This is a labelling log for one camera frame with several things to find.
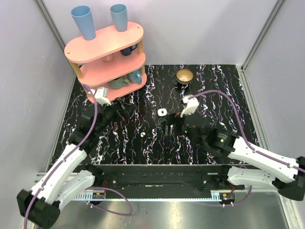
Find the gold bowl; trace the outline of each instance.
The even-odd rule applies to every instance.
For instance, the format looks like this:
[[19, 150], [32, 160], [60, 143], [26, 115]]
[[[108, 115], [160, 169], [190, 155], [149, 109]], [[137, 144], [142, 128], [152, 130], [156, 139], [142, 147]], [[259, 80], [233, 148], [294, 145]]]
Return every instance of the gold bowl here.
[[193, 73], [188, 69], [181, 69], [177, 72], [176, 78], [181, 84], [189, 84], [193, 79]]

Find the pink shelf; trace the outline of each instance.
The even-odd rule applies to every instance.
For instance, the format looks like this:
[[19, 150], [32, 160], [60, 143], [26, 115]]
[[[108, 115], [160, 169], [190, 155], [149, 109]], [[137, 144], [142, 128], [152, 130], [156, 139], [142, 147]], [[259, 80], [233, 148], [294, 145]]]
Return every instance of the pink shelf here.
[[[107, 87], [109, 89], [107, 98], [110, 101], [113, 101], [116, 98], [122, 97], [122, 96], [127, 95], [131, 92], [139, 90], [140, 88], [144, 87], [146, 82], [147, 82], [147, 75], [144, 74], [144, 75], [142, 75], [142, 83], [130, 83], [128, 86], [124, 86], [124, 87], [122, 87], [120, 89], [117, 89], [117, 90], [109, 88], [107, 83], [104, 84], [103, 86]], [[93, 103], [93, 98], [89, 97], [89, 100], [90, 100], [91, 103]]]
[[123, 56], [120, 52], [114, 53], [113, 56], [114, 59], [110, 62], [97, 59], [83, 65], [81, 72], [84, 78], [80, 79], [81, 84], [96, 88], [141, 68], [145, 63], [145, 54], [138, 54], [137, 49], [129, 56]]
[[142, 40], [143, 34], [141, 25], [129, 21], [125, 32], [118, 32], [112, 25], [97, 30], [96, 37], [91, 41], [82, 36], [73, 39], [66, 45], [64, 52], [73, 63], [88, 63], [137, 44]]

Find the gray wall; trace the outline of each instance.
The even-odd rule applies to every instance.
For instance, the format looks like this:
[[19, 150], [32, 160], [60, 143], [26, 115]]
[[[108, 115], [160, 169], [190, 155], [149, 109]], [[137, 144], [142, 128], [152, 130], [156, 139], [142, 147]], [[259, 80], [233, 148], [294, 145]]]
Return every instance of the gray wall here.
[[112, 25], [110, 6], [127, 6], [144, 28], [146, 64], [242, 64], [276, 0], [44, 0], [65, 43], [80, 36], [71, 10], [92, 9], [95, 28]]
[[287, 1], [246, 69], [271, 150], [294, 158], [305, 156], [304, 21], [305, 1]]
[[0, 228], [13, 229], [16, 195], [46, 167], [73, 73], [33, 0], [2, 0], [0, 21]]

